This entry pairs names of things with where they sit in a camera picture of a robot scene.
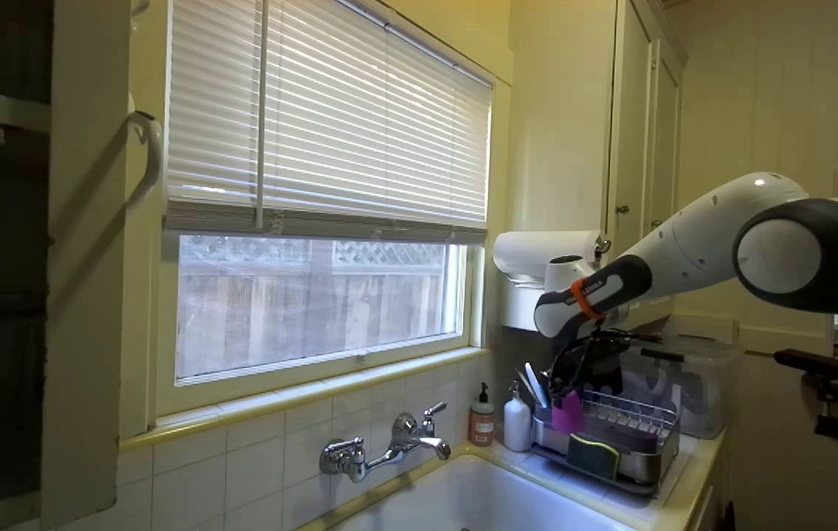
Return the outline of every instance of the bottle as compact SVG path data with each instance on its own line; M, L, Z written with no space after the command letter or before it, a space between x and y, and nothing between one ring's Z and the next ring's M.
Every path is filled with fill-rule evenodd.
M504 405L504 448L510 451L532 448L532 408L519 399L516 385L510 402Z
M478 402L469 410L469 441L475 445L491 445L495 441L495 413L488 399L488 385L481 380Z

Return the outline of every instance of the window blind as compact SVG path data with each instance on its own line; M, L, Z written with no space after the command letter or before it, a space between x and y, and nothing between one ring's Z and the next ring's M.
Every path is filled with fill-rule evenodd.
M485 236L492 88L408 33L336 0L178 0L172 54L182 228Z

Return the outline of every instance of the cabinet door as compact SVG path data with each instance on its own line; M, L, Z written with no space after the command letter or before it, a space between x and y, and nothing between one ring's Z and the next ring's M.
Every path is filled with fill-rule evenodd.
M625 0L618 23L618 79L613 79L613 134L612 134L612 199L609 236L612 256L643 236L646 151L649 151L649 85L653 38Z
M42 528L115 503L131 2L56 0Z
M653 172L646 182L646 212L643 231L655 231L674 216L677 202L677 175L678 175L678 67L666 54L663 41L655 45L655 72L653 72Z
M618 56L613 0L514 2L516 231L601 231Z

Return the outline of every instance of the dish drying rack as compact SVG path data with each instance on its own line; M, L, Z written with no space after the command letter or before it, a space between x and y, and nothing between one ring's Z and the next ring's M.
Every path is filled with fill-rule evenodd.
M678 413L581 390L581 429L565 433L534 417L534 448L547 461L618 488L632 495L655 495L678 455Z

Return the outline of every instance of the white tile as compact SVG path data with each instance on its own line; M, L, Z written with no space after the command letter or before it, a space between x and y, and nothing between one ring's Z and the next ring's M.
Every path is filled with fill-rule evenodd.
M458 364L451 364L450 368L451 368L455 379L472 379L472 380L475 380L475 379L478 379L478 380L485 379L485 364L481 364L481 358L458 361Z
M193 528L221 516L221 507L221 455L153 477L153 528Z
M435 451L416 448L416 451L411 451L411 455L399 463L399 473L404 476L404 473L411 473L411 469L419 469L419 466L427 463L427 461L438 461Z
M463 380L445 380L442 402L450 405L450 410L438 417L438 430L450 441L451 448L458 448L469 438L472 393Z
M423 420L423 410L435 408L438 402L442 402L442 380L435 373L416 373L408 379L404 410Z
M147 448L134 448L134 451L121 451L119 458L119 488L121 483L137 483L143 477L153 476L153 451Z
M401 473L401 463L383 463L383 466L377 466L365 476L362 491L382 488L382 483L392 482L399 473Z
M215 516L215 520L209 520L209 523L200 523L200 525L196 525L196 528L190 528L190 531L224 531L224 516Z
M153 473L168 473L206 458L224 455L224 430L200 430L190 438L168 441L153 448Z
M368 461L382 458L392 441L392 417L360 429L362 451Z
M284 413L265 413L240 426L227 429L227 448L255 445L264 441L280 441L284 438Z
M376 417L392 423L408 408L408 379L392 379L368 386Z
M455 364L450 364L450 365L438 365L438 368L430 368L430 376L438 379L438 380L455 380Z
M261 445L246 445L227 451L224 458L224 505L240 507L265 498L280 491L284 477L284 441L265 441Z
M106 513L92 513L92 516L72 520L72 523L59 525L59 531L106 531L104 520L106 520Z
M301 528L303 523L329 513L333 507L340 482L345 477L311 477L301 482L295 488L284 491L284 503L280 503L280 528Z
M104 516L104 528L147 531L153 528L153 491L152 477L123 483L119 505Z
M332 426L311 426L284 438L284 483L301 483L321 476L321 448L336 441Z
M332 482L324 482L324 483L329 483L329 494L332 494L332 498L329 498L332 507L340 507L340 505L345 505L345 503L362 495L365 491L371 491L368 482L354 483L354 482L349 482L345 476L342 476L342 477L333 477L333 483L332 483Z
M314 426L332 426L332 402L311 402L284 413L284 430L306 430Z
M342 433L342 438L360 433L360 429L371 426L376 417L377 413L376 413L376 402L368 390L354 390L332 402L333 433Z
M450 410L469 410L472 399L478 396L478 385L469 385L463 379L450 379L442 385L442 402L450 405Z
M224 531L280 531L280 494L230 511Z
M19 523L19 525L13 525L10 531L39 531L39 520Z

